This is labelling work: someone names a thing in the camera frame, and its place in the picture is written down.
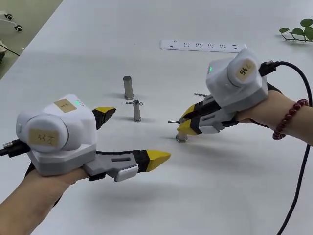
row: table surface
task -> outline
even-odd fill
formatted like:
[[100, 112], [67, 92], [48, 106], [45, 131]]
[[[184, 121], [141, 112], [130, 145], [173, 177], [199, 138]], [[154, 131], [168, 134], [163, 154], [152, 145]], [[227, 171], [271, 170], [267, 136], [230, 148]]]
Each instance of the table surface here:
[[[159, 41], [246, 43], [261, 61], [292, 62], [312, 82], [313, 45], [285, 42], [278, 33], [298, 27], [312, 7], [309, 0], [64, 0], [0, 82], [0, 141], [16, 138], [21, 110], [73, 93], [90, 108], [117, 108], [98, 131], [99, 150], [157, 149], [172, 157], [121, 183], [78, 182], [34, 234], [276, 234], [305, 144], [291, 137], [273, 141], [270, 130], [253, 124], [177, 143], [176, 126], [167, 121], [201, 100], [194, 92], [208, 93], [208, 63], [234, 54], [160, 50]], [[125, 75], [144, 103], [141, 123], [124, 104]], [[306, 97], [289, 68], [280, 67], [268, 81], [292, 99]], [[26, 156], [1, 159], [0, 200], [19, 184], [28, 163]], [[312, 177], [309, 158], [286, 235], [312, 234]]]

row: white power strip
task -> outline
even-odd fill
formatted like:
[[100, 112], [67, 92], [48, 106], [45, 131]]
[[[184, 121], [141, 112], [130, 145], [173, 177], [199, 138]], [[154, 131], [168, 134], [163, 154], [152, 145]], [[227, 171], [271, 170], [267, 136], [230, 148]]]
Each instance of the white power strip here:
[[238, 53], [246, 48], [245, 44], [236, 43], [212, 43], [212, 42], [193, 42], [182, 40], [161, 40], [160, 48], [165, 50], [196, 50], [196, 51], [215, 51]]

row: paper sticker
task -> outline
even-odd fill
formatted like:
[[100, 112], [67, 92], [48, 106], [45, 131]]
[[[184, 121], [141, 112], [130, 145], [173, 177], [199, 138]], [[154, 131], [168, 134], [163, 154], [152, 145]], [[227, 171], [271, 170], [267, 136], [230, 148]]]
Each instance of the paper sticker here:
[[255, 70], [255, 64], [251, 60], [245, 60], [242, 66], [238, 69], [236, 75], [242, 82], [249, 77], [250, 74]]
[[61, 99], [61, 100], [55, 101], [54, 104], [58, 106], [64, 113], [68, 113], [70, 111], [77, 109], [67, 99]]
[[29, 144], [57, 147], [59, 142], [59, 132], [30, 129], [28, 133], [28, 142]]

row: plant leaf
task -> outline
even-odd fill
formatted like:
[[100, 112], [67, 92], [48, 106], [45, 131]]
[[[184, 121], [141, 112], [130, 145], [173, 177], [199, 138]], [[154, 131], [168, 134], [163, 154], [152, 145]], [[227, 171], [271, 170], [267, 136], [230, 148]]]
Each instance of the plant leaf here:
[[313, 28], [311, 28], [311, 27], [305, 28], [304, 29], [304, 34], [310, 41], [313, 40]]
[[310, 27], [312, 24], [313, 24], [313, 20], [312, 19], [303, 19], [301, 22], [300, 22], [301, 26], [302, 27]]
[[300, 28], [294, 28], [294, 29], [292, 30], [292, 34], [304, 36], [303, 30], [300, 29]]
[[286, 33], [288, 30], [289, 30], [288, 28], [281, 28], [281, 29], [279, 30], [279, 32], [281, 32], [281, 33]]

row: metal pin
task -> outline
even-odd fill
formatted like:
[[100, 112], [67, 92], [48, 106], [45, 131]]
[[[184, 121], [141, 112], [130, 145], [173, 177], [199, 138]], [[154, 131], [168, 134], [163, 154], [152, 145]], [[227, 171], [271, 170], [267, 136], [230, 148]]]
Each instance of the metal pin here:
[[[187, 119], [181, 118], [179, 120], [179, 123], [182, 124], [185, 121], [187, 121]], [[175, 139], [177, 140], [178, 143], [185, 143], [188, 140], [188, 136], [187, 134], [178, 131], [177, 135], [175, 136]]]
[[207, 97], [206, 94], [200, 94], [200, 93], [194, 93], [194, 95], [197, 95], [197, 96], [202, 96], [202, 97]]
[[180, 124], [180, 121], [168, 121], [168, 123]]
[[130, 76], [125, 76], [123, 78], [124, 89], [125, 89], [125, 99], [132, 100], [134, 98], [132, 78]]
[[143, 103], [139, 102], [139, 100], [135, 99], [133, 102], [125, 102], [125, 104], [132, 104], [133, 105], [133, 107], [134, 107], [134, 122], [141, 122], [139, 106], [143, 105]]

